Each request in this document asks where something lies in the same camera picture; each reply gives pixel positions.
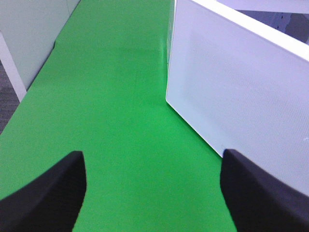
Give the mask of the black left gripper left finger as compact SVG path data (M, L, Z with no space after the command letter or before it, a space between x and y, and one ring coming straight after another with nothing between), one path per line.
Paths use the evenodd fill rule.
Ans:
M0 202L2 232L71 232L86 193L81 151L72 151Z

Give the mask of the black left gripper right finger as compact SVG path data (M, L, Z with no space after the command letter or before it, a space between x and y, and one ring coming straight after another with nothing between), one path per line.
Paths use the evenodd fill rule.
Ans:
M307 232L309 198L234 149L220 172L225 204L239 232Z

